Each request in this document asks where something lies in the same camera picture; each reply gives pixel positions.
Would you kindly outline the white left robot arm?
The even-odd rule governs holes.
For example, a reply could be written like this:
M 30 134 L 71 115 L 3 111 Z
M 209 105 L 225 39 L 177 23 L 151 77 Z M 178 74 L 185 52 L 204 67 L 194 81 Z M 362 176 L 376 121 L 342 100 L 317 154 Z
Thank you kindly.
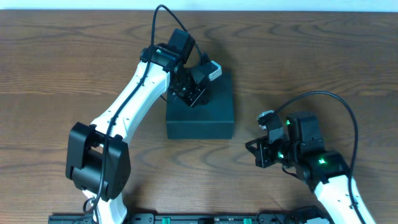
M 189 107 L 201 102 L 205 82 L 222 74 L 221 66 L 200 55 L 186 68 L 195 39 L 175 29 L 167 43 L 150 44 L 137 69 L 111 106 L 89 125 L 76 123 L 68 137 L 65 175 L 87 197 L 83 211 L 93 223 L 123 223 L 127 208 L 122 191 L 131 172 L 129 143 L 151 106 L 170 91 Z

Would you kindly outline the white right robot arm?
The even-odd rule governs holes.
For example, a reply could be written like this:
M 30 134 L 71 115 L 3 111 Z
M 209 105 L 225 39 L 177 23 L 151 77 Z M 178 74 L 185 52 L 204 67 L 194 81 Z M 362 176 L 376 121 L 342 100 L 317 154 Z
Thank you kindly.
M 245 144 L 261 168 L 276 163 L 295 168 L 294 177 L 308 185 L 334 223 L 374 223 L 343 156 L 328 151 L 315 113 L 301 111 L 287 116 L 283 125 L 272 110 L 257 117 L 264 137 Z

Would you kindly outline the dark green box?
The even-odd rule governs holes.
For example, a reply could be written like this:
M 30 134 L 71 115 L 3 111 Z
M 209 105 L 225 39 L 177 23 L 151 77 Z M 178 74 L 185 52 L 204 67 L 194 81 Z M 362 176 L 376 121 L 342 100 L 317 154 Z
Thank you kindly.
M 233 76 L 223 72 L 206 85 L 209 102 L 194 108 L 171 94 L 166 107 L 168 139 L 231 139 L 234 133 Z

